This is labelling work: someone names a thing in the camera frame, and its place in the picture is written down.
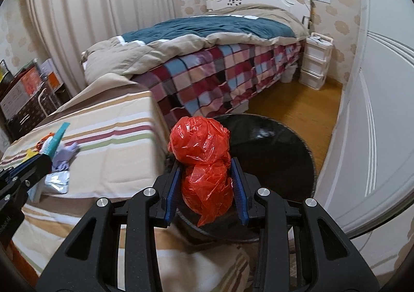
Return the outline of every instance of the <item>wooden floor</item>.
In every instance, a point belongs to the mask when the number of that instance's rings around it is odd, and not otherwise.
[[[273,118],[293,129],[308,144],[320,172],[328,151],[341,100],[341,85],[325,83],[320,91],[297,80],[276,82],[249,101],[249,113]]]

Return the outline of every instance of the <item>beige duvet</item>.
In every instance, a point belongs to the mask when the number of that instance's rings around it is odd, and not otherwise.
[[[257,46],[286,46],[309,36],[308,30],[291,13],[269,5],[246,4],[208,12],[205,15],[211,14],[237,14],[275,20],[289,26],[296,37],[279,36],[267,40],[253,34],[219,32],[205,38],[188,34],[168,41],[153,41],[142,45],[137,41],[125,43],[121,36],[116,36],[100,41],[84,52],[82,62],[87,61],[86,81],[91,84],[108,72],[123,76],[143,74],[175,56],[191,54],[215,45],[245,43]]]

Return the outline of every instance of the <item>striped blanket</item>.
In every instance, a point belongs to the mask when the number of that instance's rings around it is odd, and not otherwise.
[[[168,128],[152,93],[116,74],[106,74],[50,115],[42,126],[14,142],[0,167],[16,166],[28,148],[62,122],[70,122],[63,142],[78,142],[70,165],[69,192],[42,196],[23,207],[25,220],[13,242],[41,273],[56,249],[97,198],[129,198],[152,186],[164,170]],[[234,291],[246,286],[249,257],[238,246],[199,249],[174,226],[156,229],[164,291]],[[119,288],[123,288],[125,229],[119,248]]]

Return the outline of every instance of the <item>white bin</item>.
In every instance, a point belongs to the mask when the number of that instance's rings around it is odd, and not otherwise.
[[[293,75],[295,74],[295,71],[297,69],[298,65],[297,63],[294,63],[290,66],[288,66],[283,74],[280,76],[280,82],[282,83],[290,83],[292,82]]]
[[[320,60],[316,57],[304,54],[301,68],[309,70],[314,74],[323,75],[328,71],[328,63],[329,61]]]
[[[326,80],[326,75],[319,75],[314,74],[310,71],[301,69],[301,76],[299,78],[299,82],[307,85],[308,87],[311,87],[315,90],[320,90],[322,86],[324,85]]]
[[[324,40],[324,42],[313,41],[311,39],[312,36],[319,36],[322,40]],[[333,41],[334,39],[331,37],[318,33],[312,33],[310,38],[306,39],[305,54],[323,61],[329,61],[331,58]]]

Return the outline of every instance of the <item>white plastic drawer unit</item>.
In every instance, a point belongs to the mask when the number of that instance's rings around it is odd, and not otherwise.
[[[326,80],[326,75],[321,74],[314,74],[308,70],[301,69],[301,76],[299,78],[299,82],[311,87],[315,90],[320,90],[324,85]]]
[[[320,41],[314,40],[313,38],[319,37]],[[312,33],[310,38],[306,39],[305,54],[317,58],[322,61],[329,62],[331,58],[333,41],[331,37]]]
[[[309,70],[315,74],[323,75],[328,71],[329,61],[320,60],[316,57],[304,54],[302,69]]]

